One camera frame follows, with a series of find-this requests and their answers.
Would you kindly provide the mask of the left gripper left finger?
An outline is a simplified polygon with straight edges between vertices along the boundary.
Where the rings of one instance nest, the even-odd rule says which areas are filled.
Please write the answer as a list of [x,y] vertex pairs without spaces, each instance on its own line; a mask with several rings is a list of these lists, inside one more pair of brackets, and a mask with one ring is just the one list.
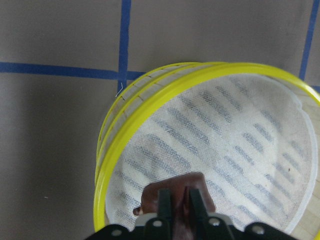
[[157,216],[172,223],[173,213],[171,204],[171,192],[168,188],[162,188],[158,191],[158,209]]

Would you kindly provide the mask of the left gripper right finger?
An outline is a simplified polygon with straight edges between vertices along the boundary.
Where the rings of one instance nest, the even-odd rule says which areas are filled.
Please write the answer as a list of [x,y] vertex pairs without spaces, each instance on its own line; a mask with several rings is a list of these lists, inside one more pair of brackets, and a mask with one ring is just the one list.
[[203,222],[208,217],[208,214],[202,195],[198,189],[191,189],[189,191],[189,201],[191,219],[197,223]]

